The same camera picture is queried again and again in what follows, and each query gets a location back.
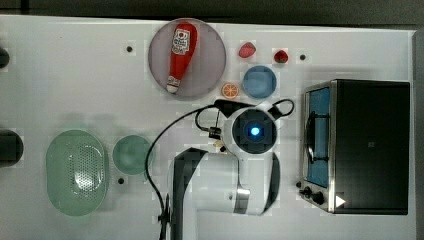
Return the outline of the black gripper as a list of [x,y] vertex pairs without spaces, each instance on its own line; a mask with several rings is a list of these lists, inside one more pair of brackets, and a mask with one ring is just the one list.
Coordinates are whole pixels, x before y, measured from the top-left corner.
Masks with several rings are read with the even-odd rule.
[[226,118],[229,118],[233,113],[242,108],[251,107],[251,104],[230,101],[225,99],[218,99],[213,104]]

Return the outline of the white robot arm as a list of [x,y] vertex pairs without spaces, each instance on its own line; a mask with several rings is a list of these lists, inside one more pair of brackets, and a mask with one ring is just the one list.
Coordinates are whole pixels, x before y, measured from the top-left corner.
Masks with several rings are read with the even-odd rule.
[[191,147],[171,162],[162,240],[197,240],[200,211],[261,216],[278,196],[282,113],[269,102],[217,100],[214,106],[226,117],[218,134],[225,151]]

